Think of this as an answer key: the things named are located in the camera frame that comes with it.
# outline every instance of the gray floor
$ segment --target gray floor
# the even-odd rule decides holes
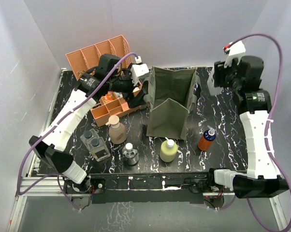
[[[263,222],[278,230],[268,199],[252,199]],[[64,197],[28,197],[19,232],[262,232],[245,199],[214,212],[188,203],[107,203],[82,213]]]

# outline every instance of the olive green fabric bin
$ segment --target olive green fabric bin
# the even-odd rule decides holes
[[[186,140],[187,118],[196,106],[194,87],[200,86],[196,69],[177,71],[153,67],[144,100],[150,105],[146,135]]]

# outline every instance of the orange dish rack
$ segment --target orange dish rack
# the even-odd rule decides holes
[[[98,65],[102,54],[112,54],[121,58],[129,52],[130,46],[128,42],[123,35],[119,35],[112,39],[67,53],[66,57],[73,70],[74,76],[79,80],[83,71]],[[130,63],[131,57],[126,58],[123,62],[123,67],[127,68]],[[135,96],[140,89],[141,87],[134,90]],[[109,92],[91,109],[91,113],[93,114],[97,126],[101,127],[108,122],[111,115],[122,117],[138,109],[140,109],[140,107],[130,109],[121,94]]]

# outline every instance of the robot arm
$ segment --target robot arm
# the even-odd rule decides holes
[[[224,87],[233,91],[233,101],[243,124],[248,168],[242,174],[228,169],[210,169],[210,185],[221,185],[233,190],[238,198],[273,197],[286,190],[277,166],[270,159],[264,144],[264,129],[271,109],[270,95],[260,89],[263,60],[245,56],[241,41],[224,47],[225,62],[215,62],[207,85],[211,95],[218,95]],[[270,128],[267,135],[273,153]]]
[[[79,192],[86,192],[88,190],[89,178],[87,177],[87,173],[73,160],[73,156],[64,151],[70,136],[87,112],[96,105],[101,96],[107,94],[108,91],[121,92],[123,95],[129,96],[129,99],[124,97],[125,100],[133,101],[134,95],[132,92],[139,84],[139,78],[147,75],[149,72],[146,64],[142,64],[140,57],[138,57],[136,59],[137,64],[131,64],[128,69],[116,70],[93,98],[73,111],[73,108],[80,105],[97,88],[102,79],[119,60],[119,57],[104,54],[101,56],[97,67],[82,73],[61,112],[40,136],[45,135],[54,126],[57,127],[34,149],[36,155],[43,162],[56,169],[57,172],[65,175],[73,188]],[[57,125],[56,123],[69,111],[71,111],[71,114]],[[29,144],[33,145],[38,139],[39,137],[32,136]]]

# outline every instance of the white bottle cap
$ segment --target white bottle cap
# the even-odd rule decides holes
[[[166,138],[166,137],[165,137],[165,139],[167,140],[167,147],[168,147],[168,148],[173,148],[174,145],[175,145],[174,140],[172,140],[172,139],[168,139],[168,138]]]
[[[215,129],[210,127],[210,126],[208,126],[208,128],[209,128],[209,134],[210,135],[214,135],[215,134]]]
[[[126,148],[126,150],[131,151],[132,150],[132,144],[131,143],[126,143],[125,148]]]
[[[118,128],[120,126],[120,118],[116,115],[112,115],[109,117],[108,122],[106,125],[111,125],[113,128]]]

